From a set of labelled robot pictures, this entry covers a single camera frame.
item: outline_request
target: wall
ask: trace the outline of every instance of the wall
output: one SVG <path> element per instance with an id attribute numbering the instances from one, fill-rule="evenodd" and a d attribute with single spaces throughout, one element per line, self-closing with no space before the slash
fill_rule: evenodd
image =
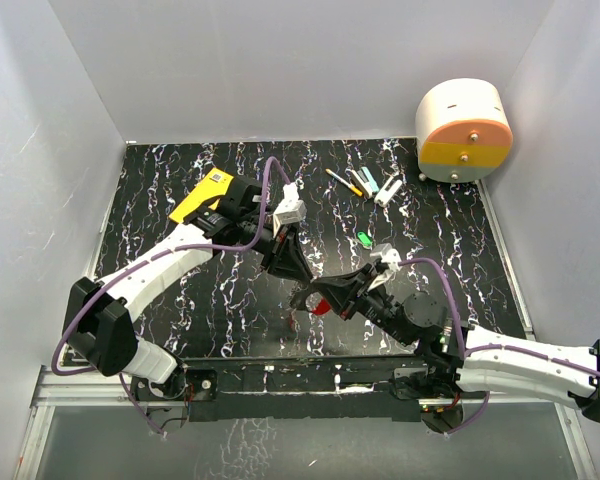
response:
<path id="1" fill-rule="evenodd" d="M 434 85 L 504 88 L 551 0 L 50 0 L 140 143 L 414 135 Z"/>
<path id="2" fill-rule="evenodd" d="M 15 471 L 123 148 L 46 0 L 0 0 L 0 479 Z"/>
<path id="3" fill-rule="evenodd" d="M 600 338 L 600 2 L 556 2 L 503 95 L 515 150 L 489 179 L 541 341 Z M 600 474 L 600 425 L 582 421 Z"/>

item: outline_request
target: small green toy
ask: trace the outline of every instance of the small green toy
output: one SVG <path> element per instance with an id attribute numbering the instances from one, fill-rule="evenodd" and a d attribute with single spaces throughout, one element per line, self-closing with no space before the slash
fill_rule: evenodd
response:
<path id="1" fill-rule="evenodd" d="M 371 247 L 373 247 L 373 240 L 371 240 L 371 238 L 369 238 L 369 235 L 367 235 L 364 232 L 358 232 L 358 241 L 367 250 L 371 250 Z"/>

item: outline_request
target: red object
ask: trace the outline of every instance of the red object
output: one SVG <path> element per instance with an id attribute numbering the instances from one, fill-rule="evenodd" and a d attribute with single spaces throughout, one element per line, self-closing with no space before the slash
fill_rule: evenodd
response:
<path id="1" fill-rule="evenodd" d="M 313 313 L 314 315 L 324 315 L 329 310 L 331 310 L 331 305 L 329 305 L 327 301 L 323 298 L 322 300 L 320 300 L 318 306 L 311 310 L 311 313 Z"/>

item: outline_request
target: black marble table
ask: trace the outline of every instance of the black marble table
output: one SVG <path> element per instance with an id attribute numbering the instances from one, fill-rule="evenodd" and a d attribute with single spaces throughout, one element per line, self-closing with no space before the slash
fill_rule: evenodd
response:
<path id="1" fill-rule="evenodd" d="M 307 206 L 301 243 L 315 275 L 369 260 L 356 240 L 391 243 L 402 258 L 431 257 L 450 278 L 463 318 L 500 333 L 524 331 L 478 188 L 418 180 L 413 139 L 137 145 L 127 149 L 97 266 L 98 277 L 134 260 L 174 228 L 169 213 L 212 167 L 262 179 L 276 156 Z M 404 182 L 386 208 L 354 196 L 325 173 L 367 166 L 378 184 Z M 282 182 L 273 176 L 273 199 Z M 180 357 L 365 355 L 409 352 L 361 316 L 344 322 L 290 312 L 294 283 L 259 271 L 260 255 L 222 254 L 160 295 L 136 322 L 146 339 Z M 434 272 L 403 269 L 387 285 L 396 298 L 424 289 L 444 302 Z"/>

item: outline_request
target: gray wall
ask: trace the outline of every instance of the gray wall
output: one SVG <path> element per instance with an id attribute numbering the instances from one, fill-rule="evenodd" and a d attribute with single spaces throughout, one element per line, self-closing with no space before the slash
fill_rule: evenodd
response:
<path id="1" fill-rule="evenodd" d="M 489 179 L 538 338 L 600 338 L 600 2 L 556 2 L 504 92 L 515 150 Z M 600 473 L 600 425 L 582 422 Z"/>
<path id="2" fill-rule="evenodd" d="M 551 0 L 50 0 L 125 140 L 414 135 L 434 85 L 504 88 Z"/>
<path id="3" fill-rule="evenodd" d="M 123 147 L 46 0 L 0 0 L 0 480 L 15 471 Z"/>

